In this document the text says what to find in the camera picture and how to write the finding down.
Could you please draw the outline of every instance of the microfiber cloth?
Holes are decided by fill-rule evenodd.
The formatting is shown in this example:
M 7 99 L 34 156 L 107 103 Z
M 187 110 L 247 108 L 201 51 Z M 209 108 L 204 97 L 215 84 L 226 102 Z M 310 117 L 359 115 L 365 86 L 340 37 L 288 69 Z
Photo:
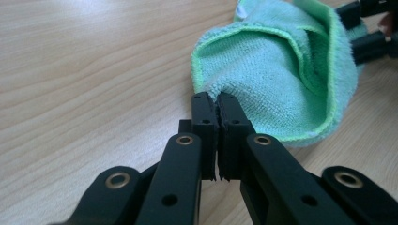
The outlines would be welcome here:
M 195 93 L 236 96 L 256 132 L 305 146 L 334 131 L 359 71 L 335 10 L 316 0 L 246 0 L 234 22 L 203 34 L 191 55 Z

